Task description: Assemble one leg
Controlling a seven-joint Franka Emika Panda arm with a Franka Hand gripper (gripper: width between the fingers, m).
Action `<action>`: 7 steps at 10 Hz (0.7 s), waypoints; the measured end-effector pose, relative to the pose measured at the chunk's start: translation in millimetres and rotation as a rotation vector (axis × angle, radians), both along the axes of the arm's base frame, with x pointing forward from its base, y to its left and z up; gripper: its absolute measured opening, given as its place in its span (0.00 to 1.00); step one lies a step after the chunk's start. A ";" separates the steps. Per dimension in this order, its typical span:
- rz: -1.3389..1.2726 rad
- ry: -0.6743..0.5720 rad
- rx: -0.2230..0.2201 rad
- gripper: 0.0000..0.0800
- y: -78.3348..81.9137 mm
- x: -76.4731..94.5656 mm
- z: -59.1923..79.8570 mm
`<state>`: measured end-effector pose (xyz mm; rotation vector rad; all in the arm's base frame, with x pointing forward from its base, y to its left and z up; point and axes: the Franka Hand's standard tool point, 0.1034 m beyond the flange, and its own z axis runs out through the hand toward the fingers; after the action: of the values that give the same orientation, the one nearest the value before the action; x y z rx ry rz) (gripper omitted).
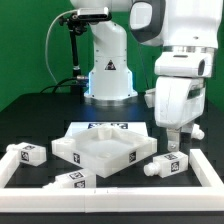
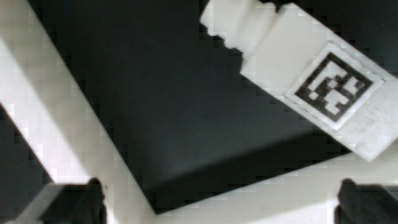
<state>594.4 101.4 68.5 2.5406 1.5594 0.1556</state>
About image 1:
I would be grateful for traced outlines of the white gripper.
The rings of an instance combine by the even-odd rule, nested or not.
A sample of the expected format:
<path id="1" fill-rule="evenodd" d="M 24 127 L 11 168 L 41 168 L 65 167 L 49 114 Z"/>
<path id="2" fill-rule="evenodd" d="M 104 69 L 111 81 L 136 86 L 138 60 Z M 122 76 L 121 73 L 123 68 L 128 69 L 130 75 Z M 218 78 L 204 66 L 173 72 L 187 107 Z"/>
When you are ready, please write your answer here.
<path id="1" fill-rule="evenodd" d="M 179 128 L 199 117 L 204 110 L 202 79 L 160 76 L 156 82 L 155 120 L 167 129 L 167 148 L 180 148 Z"/>

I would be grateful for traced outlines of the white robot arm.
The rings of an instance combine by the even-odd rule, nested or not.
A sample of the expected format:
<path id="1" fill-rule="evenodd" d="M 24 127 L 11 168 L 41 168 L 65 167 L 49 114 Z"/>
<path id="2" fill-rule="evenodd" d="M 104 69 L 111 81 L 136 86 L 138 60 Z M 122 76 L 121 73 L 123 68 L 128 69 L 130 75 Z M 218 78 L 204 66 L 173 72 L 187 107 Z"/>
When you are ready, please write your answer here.
<path id="1" fill-rule="evenodd" d="M 118 101 L 137 94 L 127 67 L 127 36 L 109 18 L 129 13 L 129 29 L 138 43 L 160 46 L 155 61 L 156 87 L 145 94 L 156 125 L 167 131 L 168 149 L 177 151 L 187 133 L 204 132 L 194 123 L 205 102 L 205 80 L 212 75 L 223 0 L 70 0 L 75 17 L 90 24 L 94 66 L 89 73 L 89 100 Z"/>

